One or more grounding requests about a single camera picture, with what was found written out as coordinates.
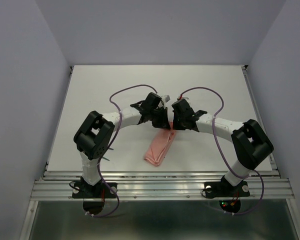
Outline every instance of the metal frame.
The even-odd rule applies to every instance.
[[[36,212],[38,208],[38,201],[29,202],[28,209],[26,211],[25,219],[23,222],[20,240],[28,240],[30,238],[31,229],[34,224]]]
[[[241,66],[242,73],[251,97],[254,111],[261,127],[265,130],[254,94],[251,89],[247,70]],[[264,180],[264,199],[286,199],[297,236],[300,239],[300,214],[295,196],[288,179],[283,179],[278,171],[273,155],[270,155],[272,171],[261,171]],[[219,181],[225,171],[214,172],[103,172],[109,182],[118,183],[117,193],[122,201],[205,201],[201,191],[204,182]],[[30,203],[24,220],[20,239],[30,237],[39,201],[82,201],[72,198],[69,182],[80,179],[81,171],[45,171],[41,180],[35,181]],[[247,199],[259,199],[262,186],[260,179],[252,175],[247,179],[251,196]]]
[[[286,203],[291,214],[296,234],[298,235],[298,238],[300,240],[300,212],[298,210],[296,200],[294,198],[287,199]]]

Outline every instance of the white table surface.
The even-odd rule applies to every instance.
[[[109,96],[123,88],[148,84],[159,94],[170,95],[171,104],[179,94],[192,87],[208,87],[219,92],[224,99],[223,111],[218,117],[245,122],[257,119],[245,78],[240,66],[219,65],[76,65],[74,67],[60,122],[57,128],[48,171],[80,171],[82,163],[73,137],[88,113],[115,112]],[[121,109],[144,100],[152,90],[139,87],[114,97]],[[214,114],[221,102],[212,92],[194,90],[189,97],[194,111],[204,110]],[[163,163],[159,167],[144,161],[144,154],[159,129],[150,122],[120,130],[113,151],[108,150],[102,160],[102,171],[117,172],[215,172],[227,171],[211,134],[185,130],[178,131]],[[231,142],[219,139],[223,152],[232,165],[236,153]],[[257,168],[271,171],[267,158]]]

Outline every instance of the screw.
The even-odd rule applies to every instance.
[[[204,190],[207,192],[207,193],[211,193],[212,190],[211,190],[211,186],[205,186]]]
[[[111,189],[116,193],[117,192],[117,188],[115,186],[112,186]]]
[[[249,192],[249,187],[248,187],[247,185],[243,185],[243,186],[242,186],[242,190],[243,190],[245,193],[247,193],[247,192]]]
[[[77,193],[79,192],[77,189],[73,189],[73,190],[72,190],[72,193],[74,193],[74,194],[77,194]]]

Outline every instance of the wire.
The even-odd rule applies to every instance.
[[[238,174],[236,174],[236,173],[233,171],[233,169],[230,167],[230,165],[229,165],[229,163],[228,163],[228,161],[227,161],[227,159],[226,159],[226,157],[225,157],[225,155],[224,155],[224,153],[223,153],[223,151],[222,151],[222,149],[221,149],[221,146],[220,146],[219,141],[218,141],[218,138],[217,138],[217,131],[216,131],[216,117],[217,117],[217,115],[222,111],[222,109],[224,109],[224,106],[225,106],[224,99],[223,99],[222,96],[221,96],[218,92],[216,92],[215,90],[213,90],[213,89],[211,89],[211,88],[208,88],[208,87],[204,87],[204,86],[197,86],[197,87],[189,88],[189,89],[185,90],[184,92],[182,92],[182,93],[180,94],[180,96],[183,96],[185,93],[187,93],[187,92],[189,92],[189,91],[192,91],[192,90],[195,90],[195,89],[204,89],[204,90],[208,90],[208,91],[210,91],[210,92],[213,92],[214,94],[216,94],[216,95],[220,98],[220,100],[221,100],[221,107],[220,107],[220,109],[219,109],[218,111],[215,112],[215,114],[213,115],[213,119],[212,119],[212,132],[213,132],[213,137],[214,137],[216,146],[217,146],[217,148],[218,148],[218,150],[219,150],[219,153],[220,153],[220,155],[221,155],[221,157],[222,157],[222,159],[223,159],[225,165],[226,165],[227,168],[229,169],[229,171],[230,171],[234,176],[236,176],[236,177],[239,178],[239,179],[246,179],[246,178],[248,178],[249,175],[247,175],[247,176],[239,176]],[[251,209],[249,209],[249,210],[247,210],[247,211],[244,211],[244,212],[234,213],[234,215],[244,215],[244,214],[250,213],[251,211],[253,211],[254,209],[256,209],[256,207],[260,204],[260,202],[262,201],[262,199],[263,199],[263,197],[264,197],[264,192],[265,192],[265,183],[264,183],[264,180],[263,180],[262,176],[260,175],[260,173],[259,173],[257,170],[253,170],[253,171],[259,176],[259,178],[260,178],[260,180],[261,180],[261,184],[262,184],[262,192],[261,192],[260,199],[259,199],[259,201],[256,203],[256,205],[255,205],[254,207],[252,207]]]
[[[156,94],[158,93],[157,90],[156,90],[154,87],[150,86],[150,85],[147,85],[147,84],[139,84],[139,85],[130,86],[130,87],[124,88],[124,89],[122,89],[122,90],[120,90],[120,91],[117,91],[117,92],[115,92],[114,94],[112,94],[112,95],[109,97],[109,102],[112,103],[112,104],[116,107],[116,109],[119,111],[119,123],[118,123],[118,127],[117,127],[117,129],[116,129],[116,132],[114,133],[114,136],[113,136],[113,138],[111,139],[111,141],[110,141],[110,143],[109,143],[109,145],[108,145],[108,147],[107,147],[106,150],[110,149],[111,145],[114,143],[114,141],[115,141],[115,139],[116,139],[116,137],[117,137],[117,135],[118,135],[118,132],[119,132],[119,130],[120,130],[121,123],[122,123],[122,113],[121,113],[121,109],[120,109],[120,107],[118,106],[118,104],[116,104],[114,101],[112,101],[112,98],[113,98],[115,95],[119,94],[119,93],[122,93],[122,92],[127,91],[127,90],[130,90],[130,89],[138,88],[138,87],[148,87],[148,88],[151,88]],[[101,178],[103,184],[104,184],[104,185],[109,189],[109,191],[110,191],[111,193],[113,193],[114,196],[116,197],[117,203],[116,203],[115,208],[114,208],[112,211],[110,211],[109,213],[103,214],[103,215],[92,215],[92,214],[90,214],[89,212],[86,212],[85,210],[83,210],[83,211],[85,212],[85,214],[87,214],[87,215],[89,215],[89,216],[91,216],[91,217],[94,217],[94,218],[103,218],[103,217],[109,216],[109,215],[113,214],[113,213],[118,209],[118,207],[119,207],[119,205],[120,205],[120,199],[119,199],[119,196],[118,196],[117,192],[114,191],[114,190],[109,186],[109,184],[106,182],[106,180],[104,179],[104,177],[103,177],[102,174],[101,174],[101,170],[100,170],[100,162],[101,162],[101,159],[102,159],[102,157],[104,156],[104,154],[105,154],[106,152],[107,152],[107,151],[105,151],[105,152],[103,153],[103,155],[102,155],[102,156],[99,158],[99,160],[98,160],[98,163],[97,163],[97,171],[98,171],[98,174],[100,175],[100,178]]]
[[[238,196],[238,194],[239,194],[239,192],[237,191],[237,192],[236,192],[236,195],[233,196],[231,202]]]
[[[75,186],[72,186],[71,184],[75,183],[75,181],[71,181],[69,182],[69,186],[70,188],[74,189],[74,190],[77,190],[78,192],[81,192],[81,190],[79,188],[76,188]]]
[[[105,189],[103,189],[103,190],[102,190],[102,194],[101,194],[101,199],[102,199],[102,202],[105,202],[105,201],[106,201],[106,199],[105,199],[105,195],[106,195],[106,190],[105,190]]]
[[[236,196],[234,196],[234,197],[232,198],[232,200],[231,200],[231,202],[230,202],[230,205],[231,205],[231,206],[234,206],[234,205],[238,202],[238,199],[239,199],[239,192],[237,191],[237,192],[236,192]]]

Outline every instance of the black clamp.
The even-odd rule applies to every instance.
[[[230,198],[238,194],[240,197],[249,197],[249,187],[246,181],[241,181],[237,186],[232,186],[225,176],[220,181],[206,181],[202,196],[207,199]]]
[[[106,185],[100,180],[95,185],[88,184],[81,176],[80,181],[72,181],[73,189],[77,190],[72,192],[73,199],[100,199],[104,191],[104,197],[106,199],[114,199],[116,196],[106,187]],[[107,183],[112,189],[117,190],[118,184],[116,182]]]
[[[238,161],[254,170],[273,151],[274,146],[256,120],[250,119],[234,130],[231,139]]]
[[[168,120],[168,109],[159,107],[162,98],[150,92],[145,100],[131,104],[130,107],[135,108],[141,114],[141,119],[138,124],[147,121],[152,122],[152,126],[158,129],[171,129]]]
[[[179,99],[175,103],[172,104],[173,108],[173,129],[174,130],[194,130],[199,132],[196,121],[199,118],[206,114],[206,111],[199,110],[195,112],[192,107],[190,107],[187,100],[184,98]]]
[[[92,129],[99,129],[95,134]],[[76,148],[88,157],[89,160],[101,157],[108,148],[115,125],[107,121],[102,114],[92,111],[86,117],[79,130],[74,135],[73,141]]]

